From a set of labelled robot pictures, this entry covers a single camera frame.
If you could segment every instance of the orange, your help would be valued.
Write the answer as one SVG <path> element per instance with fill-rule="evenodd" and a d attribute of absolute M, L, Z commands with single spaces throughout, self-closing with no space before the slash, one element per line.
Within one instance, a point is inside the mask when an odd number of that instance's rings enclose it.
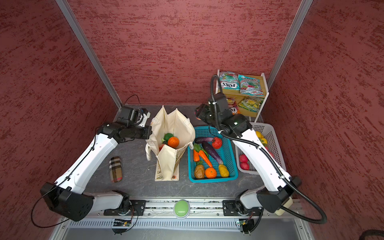
<path fill-rule="evenodd" d="M 172 148 L 177 148 L 178 145 L 179 139 L 177 137 L 171 137 L 170 139 L 168 139 L 168 146 Z"/>
<path fill-rule="evenodd" d="M 207 178 L 215 178 L 217 176 L 217 172 L 213 167 L 209 167 L 205 170 L 205 175 Z"/>

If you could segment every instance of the red textured wall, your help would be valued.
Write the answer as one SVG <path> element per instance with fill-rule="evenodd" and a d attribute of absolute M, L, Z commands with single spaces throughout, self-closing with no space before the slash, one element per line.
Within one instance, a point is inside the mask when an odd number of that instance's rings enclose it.
<path fill-rule="evenodd" d="M 317 240 L 384 230 L 383 11 L 383 1 L 315 0 L 263 110 L 290 173 L 328 215 Z"/>
<path fill-rule="evenodd" d="M 40 187 L 117 108 L 54 0 L 3 0 L 0 17 L 0 239 L 46 239 Z M 44 205 L 36 222 L 56 223 Z"/>
<path fill-rule="evenodd" d="M 68 1 L 120 98 L 157 104 L 204 102 L 218 68 L 268 76 L 301 2 Z"/>

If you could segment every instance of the yellow pepper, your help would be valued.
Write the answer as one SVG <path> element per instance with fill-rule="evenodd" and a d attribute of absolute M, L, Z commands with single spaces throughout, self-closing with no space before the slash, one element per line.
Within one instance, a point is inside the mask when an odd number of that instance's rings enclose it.
<path fill-rule="evenodd" d="M 258 138 L 264 138 L 261 132 L 255 131 Z"/>
<path fill-rule="evenodd" d="M 221 177 L 229 177 L 229 171 L 228 171 L 227 167 L 224 166 L 223 164 L 220 164 L 218 166 L 218 171 L 220 172 Z"/>
<path fill-rule="evenodd" d="M 265 138 L 260 138 L 260 142 L 263 144 L 264 147 L 266 147 L 268 144 L 268 141 Z"/>

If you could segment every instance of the gray floor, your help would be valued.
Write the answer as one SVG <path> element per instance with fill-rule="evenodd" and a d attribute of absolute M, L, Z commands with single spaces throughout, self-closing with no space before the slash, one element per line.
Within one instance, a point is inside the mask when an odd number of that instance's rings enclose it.
<path fill-rule="evenodd" d="M 233 239 L 263 239 L 263 240 L 298 240 L 300 239 L 294 220 L 265 219 L 251 235 L 240 232 L 193 231 L 193 230 L 165 230 L 165 229 L 132 229 L 122 235 L 111 229 L 70 228 L 64 239 L 70 240 L 101 240 L 101 239 L 156 239 L 156 240 L 233 240 Z"/>
<path fill-rule="evenodd" d="M 154 117 L 161 105 L 143 105 Z M 193 126 L 206 125 L 194 116 L 192 105 L 165 105 L 167 113 L 174 109 L 190 118 Z M 109 192 L 120 190 L 132 197 L 235 197 L 246 189 L 255 189 L 263 185 L 258 175 L 245 174 L 238 171 L 234 181 L 220 183 L 193 183 L 188 177 L 188 156 L 184 153 L 180 160 L 179 181 L 155 182 L 156 157 L 152 153 L 151 161 L 147 161 L 145 140 L 136 139 L 119 144 L 102 162 L 89 181 L 86 192 Z M 119 156 L 122 161 L 123 179 L 118 183 L 111 182 L 109 160 Z"/>

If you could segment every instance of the plaid fabric case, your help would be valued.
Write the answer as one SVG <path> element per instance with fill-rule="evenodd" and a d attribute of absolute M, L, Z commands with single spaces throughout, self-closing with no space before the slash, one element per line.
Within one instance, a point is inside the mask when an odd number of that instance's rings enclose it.
<path fill-rule="evenodd" d="M 113 157 L 109 161 L 109 169 L 112 182 L 120 182 L 122 180 L 121 160 L 119 157 Z"/>

